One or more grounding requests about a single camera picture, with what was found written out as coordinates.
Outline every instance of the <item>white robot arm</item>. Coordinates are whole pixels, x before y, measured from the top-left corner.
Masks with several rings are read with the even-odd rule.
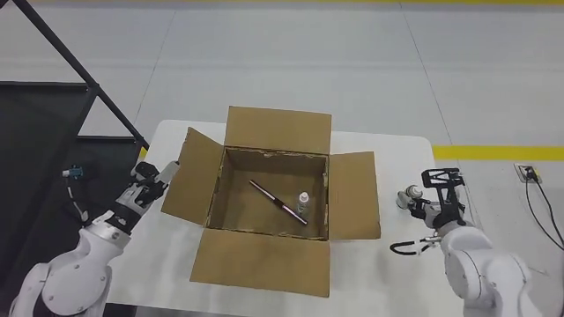
[[[162,196],[178,168],[178,162],[171,162],[159,173],[148,163],[137,164],[112,209],[79,230],[77,248],[29,271],[10,316],[32,317],[40,295],[48,310],[58,315],[102,316],[112,279],[108,263],[123,253],[131,230]]]
[[[464,300],[464,317],[540,317],[529,298],[531,273],[514,254],[495,249],[487,236],[472,223],[462,220],[465,207],[458,202],[455,187],[464,186],[457,168],[427,170],[422,174],[426,188],[436,188],[438,203],[422,197],[414,186],[400,191],[397,205],[435,229],[435,236],[420,240],[421,252],[441,243],[445,273],[454,293]],[[394,244],[397,250],[413,241]]]

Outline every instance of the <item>open cardboard box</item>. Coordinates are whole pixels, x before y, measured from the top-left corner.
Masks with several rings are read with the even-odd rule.
[[[329,297],[329,240],[380,238],[373,152],[329,155],[331,116],[230,107],[225,145],[190,128],[162,211],[204,226],[190,281]],[[295,209],[303,225],[249,184]]]

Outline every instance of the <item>table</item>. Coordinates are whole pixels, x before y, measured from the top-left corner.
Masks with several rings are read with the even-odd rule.
[[[145,161],[162,169],[178,159],[188,127],[222,143],[223,123],[163,121]],[[160,198],[139,221],[122,256],[111,262],[108,302],[206,313],[283,316],[460,316],[463,301],[449,287],[440,249],[422,256],[393,254],[393,242],[431,233],[395,203],[397,191],[422,187],[420,174],[434,167],[422,137],[333,131],[331,153],[373,151],[382,225],[380,240],[331,242],[330,296],[311,297],[190,282],[202,227],[161,213]],[[425,196],[436,200],[433,189]]]

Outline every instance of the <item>black pen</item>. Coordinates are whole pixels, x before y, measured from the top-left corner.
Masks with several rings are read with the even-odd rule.
[[[259,190],[260,192],[262,192],[265,196],[267,196],[268,198],[270,198],[274,204],[276,204],[276,206],[278,208],[280,208],[281,210],[285,211],[286,213],[288,213],[289,215],[291,215],[292,217],[296,218],[297,220],[300,221],[300,223],[302,223],[303,225],[307,225],[308,221],[305,220],[304,218],[298,216],[293,210],[290,210],[290,208],[288,206],[286,206],[280,199],[278,199],[276,196],[274,196],[273,194],[271,194],[270,192],[266,191],[264,188],[262,188],[260,185],[258,185],[256,182],[249,180],[249,183],[254,186],[257,190]]]

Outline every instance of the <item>gray floor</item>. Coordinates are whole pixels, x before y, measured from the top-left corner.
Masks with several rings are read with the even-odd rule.
[[[229,105],[242,105],[331,113],[336,130],[433,144],[564,144],[562,6],[33,5],[149,140],[161,120],[224,122]],[[15,7],[0,23],[2,80],[78,81]],[[127,135],[101,104],[81,132]],[[564,166],[535,165],[562,223]],[[513,162],[438,166],[462,168],[476,221],[524,258],[534,301],[557,315],[562,252],[534,223]]]

